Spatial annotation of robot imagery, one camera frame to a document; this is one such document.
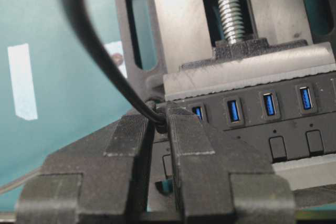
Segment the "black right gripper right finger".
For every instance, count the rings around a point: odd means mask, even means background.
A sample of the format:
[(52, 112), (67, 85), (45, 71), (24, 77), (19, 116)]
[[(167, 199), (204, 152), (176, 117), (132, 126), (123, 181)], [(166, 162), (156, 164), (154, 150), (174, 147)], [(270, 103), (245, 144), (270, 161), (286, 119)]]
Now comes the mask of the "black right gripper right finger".
[(293, 223), (289, 183), (269, 160), (177, 105), (165, 115), (184, 223)]

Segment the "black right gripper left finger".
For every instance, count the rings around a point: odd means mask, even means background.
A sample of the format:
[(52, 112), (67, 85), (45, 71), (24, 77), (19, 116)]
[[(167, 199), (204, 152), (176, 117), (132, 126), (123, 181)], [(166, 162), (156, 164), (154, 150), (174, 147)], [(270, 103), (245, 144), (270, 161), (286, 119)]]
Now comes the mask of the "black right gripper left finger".
[(127, 223), (144, 212), (154, 132), (129, 114), (50, 154), (24, 186), (17, 223)]

